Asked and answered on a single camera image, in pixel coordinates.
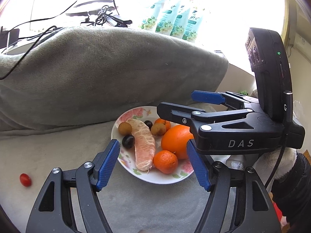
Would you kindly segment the black sleeve right forearm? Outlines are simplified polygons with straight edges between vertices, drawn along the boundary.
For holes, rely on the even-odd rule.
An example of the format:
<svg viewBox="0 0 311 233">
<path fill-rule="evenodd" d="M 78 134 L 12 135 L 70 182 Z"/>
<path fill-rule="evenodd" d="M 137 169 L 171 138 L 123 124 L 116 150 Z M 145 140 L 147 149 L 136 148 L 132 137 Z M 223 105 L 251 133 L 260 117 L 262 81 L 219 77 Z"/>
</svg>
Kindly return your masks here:
<svg viewBox="0 0 311 233">
<path fill-rule="evenodd" d="M 299 153 L 292 170 L 272 186 L 273 201 L 290 224 L 289 232 L 310 232 L 310 163 Z"/>
</svg>

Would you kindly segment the right white gloved hand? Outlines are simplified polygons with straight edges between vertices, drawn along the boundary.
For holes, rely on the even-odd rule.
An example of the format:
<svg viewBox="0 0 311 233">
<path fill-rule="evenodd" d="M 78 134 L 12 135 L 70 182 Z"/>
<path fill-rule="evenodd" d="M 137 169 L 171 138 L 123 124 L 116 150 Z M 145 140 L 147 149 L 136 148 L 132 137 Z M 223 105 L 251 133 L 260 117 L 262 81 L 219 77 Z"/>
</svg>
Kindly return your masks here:
<svg viewBox="0 0 311 233">
<path fill-rule="evenodd" d="M 263 183 L 266 183 L 279 157 L 280 149 L 264 153 L 252 165 Z M 296 149 L 286 147 L 280 164 L 273 175 L 267 189 L 271 189 L 274 180 L 282 179 L 294 167 L 297 159 Z M 245 155 L 231 155 L 225 159 L 225 165 L 231 169 L 245 171 L 247 166 Z"/>
</svg>

